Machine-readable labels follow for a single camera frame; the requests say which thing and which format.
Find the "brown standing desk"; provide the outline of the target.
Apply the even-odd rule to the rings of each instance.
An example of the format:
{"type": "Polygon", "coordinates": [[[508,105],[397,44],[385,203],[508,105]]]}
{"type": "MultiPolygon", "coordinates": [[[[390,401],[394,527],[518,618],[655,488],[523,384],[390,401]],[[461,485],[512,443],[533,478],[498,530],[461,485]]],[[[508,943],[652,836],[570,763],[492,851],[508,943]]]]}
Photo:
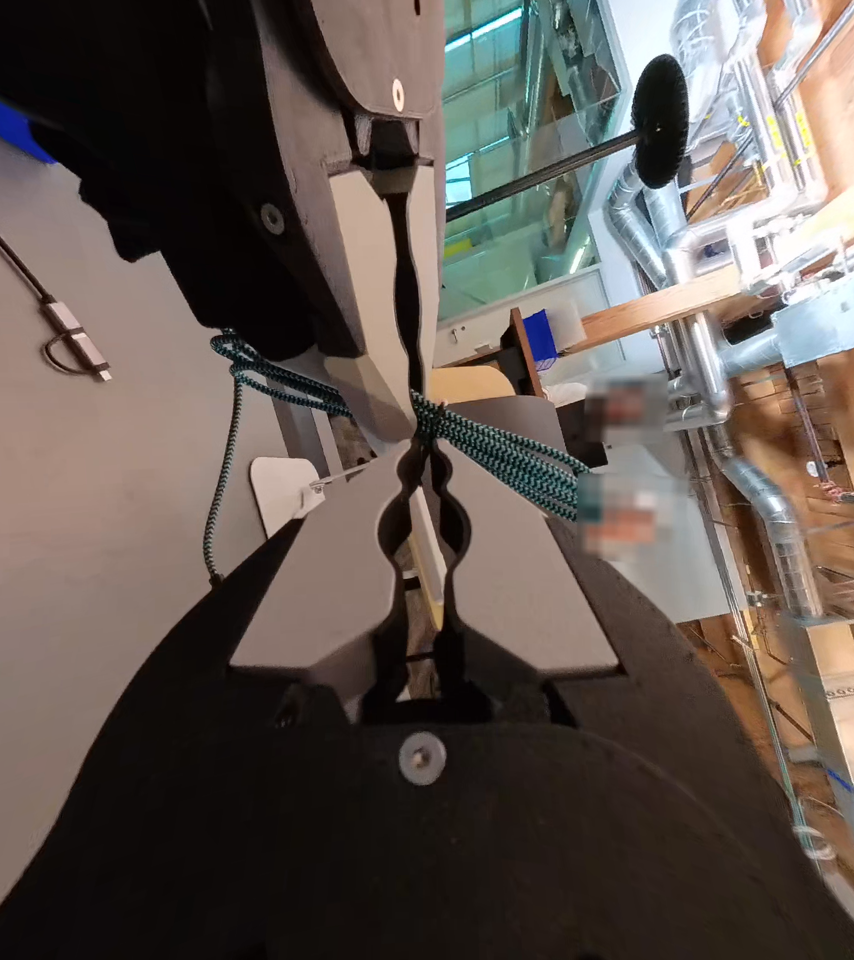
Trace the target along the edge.
{"type": "Polygon", "coordinates": [[[521,386],[523,392],[530,396],[535,396],[545,400],[547,398],[543,384],[540,378],[540,372],[537,369],[533,357],[532,347],[529,341],[529,335],[519,307],[512,307],[509,315],[510,337],[515,342],[518,349],[524,374],[521,377],[521,386]]]}

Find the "spiral metal duct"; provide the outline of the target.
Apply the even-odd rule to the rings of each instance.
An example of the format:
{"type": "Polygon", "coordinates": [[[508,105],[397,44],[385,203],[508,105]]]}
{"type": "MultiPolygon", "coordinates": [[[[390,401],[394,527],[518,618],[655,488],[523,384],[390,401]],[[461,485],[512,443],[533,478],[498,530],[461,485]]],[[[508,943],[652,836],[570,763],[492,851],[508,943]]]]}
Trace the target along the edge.
{"type": "Polygon", "coordinates": [[[715,459],[722,474],[745,497],[764,525],[786,609],[798,619],[824,618],[814,566],[789,499],[780,486],[744,457],[721,451],[715,459]]]}
{"type": "Polygon", "coordinates": [[[659,189],[645,186],[633,157],[611,187],[604,209],[612,233],[652,289],[672,285],[664,249],[687,223],[676,180],[659,189]]]}

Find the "small blue storage bin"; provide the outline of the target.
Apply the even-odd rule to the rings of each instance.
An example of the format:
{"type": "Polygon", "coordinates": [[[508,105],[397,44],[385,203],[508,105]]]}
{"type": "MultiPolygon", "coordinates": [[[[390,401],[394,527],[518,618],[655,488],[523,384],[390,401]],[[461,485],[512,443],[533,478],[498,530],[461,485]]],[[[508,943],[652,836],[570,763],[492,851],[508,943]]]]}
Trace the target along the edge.
{"type": "Polygon", "coordinates": [[[529,353],[534,368],[540,373],[549,370],[559,357],[553,338],[548,313],[541,309],[522,318],[524,332],[529,344],[529,353]]]}

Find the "person's left hand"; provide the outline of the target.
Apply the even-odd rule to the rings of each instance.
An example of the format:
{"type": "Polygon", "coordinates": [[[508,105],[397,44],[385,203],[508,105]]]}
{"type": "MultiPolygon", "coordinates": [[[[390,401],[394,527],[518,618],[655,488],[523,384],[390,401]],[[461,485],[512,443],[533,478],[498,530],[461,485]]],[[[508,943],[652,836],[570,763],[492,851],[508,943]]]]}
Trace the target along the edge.
{"type": "Polygon", "coordinates": [[[118,256],[128,263],[163,258],[205,328],[233,330],[271,362],[315,347],[310,309],[284,270],[258,246],[258,236],[229,213],[159,210],[149,198],[88,150],[68,163],[79,198],[106,223],[118,256]]]}

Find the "black stanchion pole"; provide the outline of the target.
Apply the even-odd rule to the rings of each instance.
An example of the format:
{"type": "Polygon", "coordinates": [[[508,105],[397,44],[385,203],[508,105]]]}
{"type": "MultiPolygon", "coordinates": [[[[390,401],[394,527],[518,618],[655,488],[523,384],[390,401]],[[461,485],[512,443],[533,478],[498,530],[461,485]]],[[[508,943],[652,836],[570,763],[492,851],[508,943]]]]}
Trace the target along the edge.
{"type": "Polygon", "coordinates": [[[633,129],[627,133],[448,207],[446,221],[456,222],[630,147],[635,150],[633,159],[642,185],[665,187],[676,177],[686,153],[690,122],[685,75],[673,55],[658,55],[643,70],[635,87],[631,121],[633,129]]]}

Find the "grey usb hub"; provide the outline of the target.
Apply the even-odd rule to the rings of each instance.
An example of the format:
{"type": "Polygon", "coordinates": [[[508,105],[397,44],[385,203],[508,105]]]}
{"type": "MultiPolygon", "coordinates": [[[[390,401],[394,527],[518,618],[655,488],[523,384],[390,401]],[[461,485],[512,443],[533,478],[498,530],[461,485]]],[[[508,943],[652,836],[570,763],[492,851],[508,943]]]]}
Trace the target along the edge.
{"type": "Polygon", "coordinates": [[[93,343],[73,312],[39,281],[37,276],[0,234],[0,257],[33,294],[51,337],[41,347],[49,366],[68,377],[90,377],[100,382],[112,379],[110,364],[93,343]]]}

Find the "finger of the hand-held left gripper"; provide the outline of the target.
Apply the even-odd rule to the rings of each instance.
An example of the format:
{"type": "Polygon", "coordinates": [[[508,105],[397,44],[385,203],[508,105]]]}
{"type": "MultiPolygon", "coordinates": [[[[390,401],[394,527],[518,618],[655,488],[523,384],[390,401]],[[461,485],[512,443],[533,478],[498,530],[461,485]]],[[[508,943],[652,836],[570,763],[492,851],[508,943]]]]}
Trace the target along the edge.
{"type": "Polygon", "coordinates": [[[325,373],[371,443],[405,442],[428,380],[428,169],[350,171],[331,187],[359,354],[324,356],[325,373]]]}
{"type": "Polygon", "coordinates": [[[443,223],[437,222],[434,167],[417,165],[410,174],[402,207],[400,331],[409,357],[410,388],[425,395],[439,316],[443,223]]]}

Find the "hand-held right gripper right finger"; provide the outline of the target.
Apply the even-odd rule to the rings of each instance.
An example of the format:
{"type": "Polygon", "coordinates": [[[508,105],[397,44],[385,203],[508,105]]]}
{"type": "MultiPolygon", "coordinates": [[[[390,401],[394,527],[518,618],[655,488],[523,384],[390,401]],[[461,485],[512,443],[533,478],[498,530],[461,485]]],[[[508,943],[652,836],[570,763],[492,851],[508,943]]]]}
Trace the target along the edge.
{"type": "Polygon", "coordinates": [[[457,450],[431,453],[440,535],[452,552],[434,663],[446,697],[608,677],[620,658],[559,544],[554,519],[457,450]]]}

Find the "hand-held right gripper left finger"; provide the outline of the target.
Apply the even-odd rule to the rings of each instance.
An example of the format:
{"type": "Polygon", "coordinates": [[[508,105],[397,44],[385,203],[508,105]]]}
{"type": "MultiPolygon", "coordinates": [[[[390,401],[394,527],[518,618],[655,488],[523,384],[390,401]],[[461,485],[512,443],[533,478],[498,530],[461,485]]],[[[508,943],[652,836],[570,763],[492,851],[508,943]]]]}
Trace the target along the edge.
{"type": "Polygon", "coordinates": [[[394,704],[409,680],[397,552],[423,451],[406,440],[302,521],[230,666],[325,686],[349,714],[394,704]]]}

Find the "black twist tie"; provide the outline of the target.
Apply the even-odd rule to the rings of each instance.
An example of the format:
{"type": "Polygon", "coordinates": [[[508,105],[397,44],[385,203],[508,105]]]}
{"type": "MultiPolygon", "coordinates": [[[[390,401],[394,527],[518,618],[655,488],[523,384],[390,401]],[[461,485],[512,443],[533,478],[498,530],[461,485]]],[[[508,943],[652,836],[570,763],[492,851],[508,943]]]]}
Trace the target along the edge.
{"type": "Polygon", "coordinates": [[[446,406],[420,394],[413,396],[412,405],[417,420],[416,436],[424,450],[431,450],[438,439],[446,437],[446,406]]]}

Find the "flat metal ventilation duct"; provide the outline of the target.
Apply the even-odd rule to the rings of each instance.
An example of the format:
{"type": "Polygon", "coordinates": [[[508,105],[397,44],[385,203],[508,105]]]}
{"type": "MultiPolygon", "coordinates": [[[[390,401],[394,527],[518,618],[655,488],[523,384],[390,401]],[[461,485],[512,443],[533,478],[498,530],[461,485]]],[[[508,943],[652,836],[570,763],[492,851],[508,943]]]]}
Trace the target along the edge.
{"type": "Polygon", "coordinates": [[[854,271],[772,314],[786,368],[854,350],[854,271]]]}

